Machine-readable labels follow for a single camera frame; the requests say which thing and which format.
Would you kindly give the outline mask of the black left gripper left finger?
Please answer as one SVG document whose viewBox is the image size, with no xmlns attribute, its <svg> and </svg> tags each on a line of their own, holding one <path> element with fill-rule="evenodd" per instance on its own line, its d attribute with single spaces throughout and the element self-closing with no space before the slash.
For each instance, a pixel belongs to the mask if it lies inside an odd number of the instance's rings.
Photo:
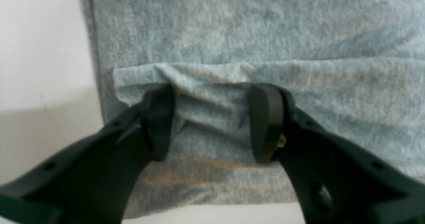
<svg viewBox="0 0 425 224">
<path fill-rule="evenodd" d="M 140 172 L 168 154 L 175 104 L 172 86 L 159 85 L 97 133 L 1 186 L 1 218 L 120 224 Z"/>
</svg>

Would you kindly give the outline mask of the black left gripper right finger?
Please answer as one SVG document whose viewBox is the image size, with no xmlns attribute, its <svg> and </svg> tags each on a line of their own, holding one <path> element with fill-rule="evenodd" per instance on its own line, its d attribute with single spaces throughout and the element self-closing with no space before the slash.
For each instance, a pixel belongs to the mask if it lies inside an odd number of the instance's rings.
<svg viewBox="0 0 425 224">
<path fill-rule="evenodd" d="M 253 156 L 281 164 L 307 224 L 424 223 L 424 184 L 325 130 L 284 88 L 251 84 L 247 99 Z"/>
</svg>

